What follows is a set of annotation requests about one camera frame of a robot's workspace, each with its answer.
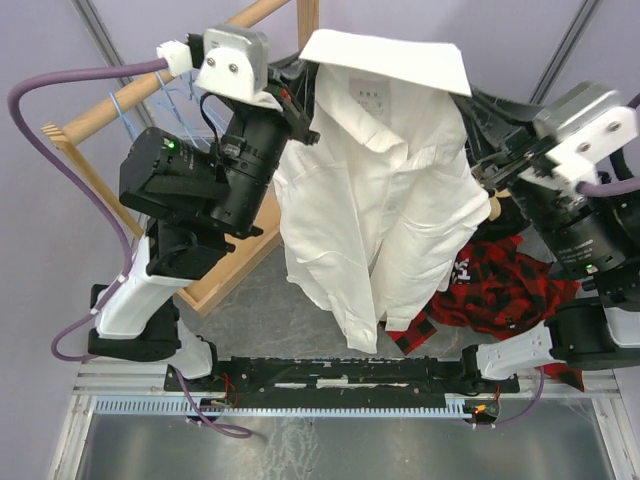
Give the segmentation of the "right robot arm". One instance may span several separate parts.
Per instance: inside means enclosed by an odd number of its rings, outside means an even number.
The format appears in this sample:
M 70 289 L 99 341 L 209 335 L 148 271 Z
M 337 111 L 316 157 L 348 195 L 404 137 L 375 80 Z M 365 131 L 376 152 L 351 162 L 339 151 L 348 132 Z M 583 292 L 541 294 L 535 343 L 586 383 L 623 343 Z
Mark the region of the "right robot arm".
M 584 296 L 531 330 L 464 350 L 458 368 L 481 391 L 560 363 L 582 371 L 639 363 L 639 179 L 623 159 L 639 103 L 583 82 L 548 105 L 474 90 L 456 96 L 479 182 L 507 190 Z

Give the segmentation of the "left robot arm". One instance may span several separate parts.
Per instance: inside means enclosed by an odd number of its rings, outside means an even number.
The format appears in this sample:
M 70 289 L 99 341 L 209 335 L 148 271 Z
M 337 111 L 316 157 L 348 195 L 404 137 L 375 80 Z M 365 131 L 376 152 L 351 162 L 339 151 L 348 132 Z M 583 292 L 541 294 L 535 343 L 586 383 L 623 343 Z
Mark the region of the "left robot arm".
M 130 270 L 96 291 L 93 356 L 166 361 L 198 389 L 221 378 L 214 344 L 181 320 L 174 294 L 202 279 L 255 223 L 287 142 L 313 145 L 316 64 L 292 55 L 268 67 L 268 109 L 228 99 L 223 134 L 201 150 L 156 127 L 133 142 L 120 168 L 120 202 L 148 218 Z

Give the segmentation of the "white shirt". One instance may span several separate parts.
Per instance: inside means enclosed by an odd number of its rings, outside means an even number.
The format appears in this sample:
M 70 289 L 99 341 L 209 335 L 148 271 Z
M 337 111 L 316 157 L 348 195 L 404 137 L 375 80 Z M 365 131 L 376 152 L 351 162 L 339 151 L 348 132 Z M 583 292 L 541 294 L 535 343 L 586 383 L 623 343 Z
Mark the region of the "white shirt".
M 320 138 L 288 143 L 274 177 L 287 278 L 372 354 L 447 287 L 489 216 L 454 103 L 471 88 L 450 43 L 321 29 L 301 58 L 318 67 Z

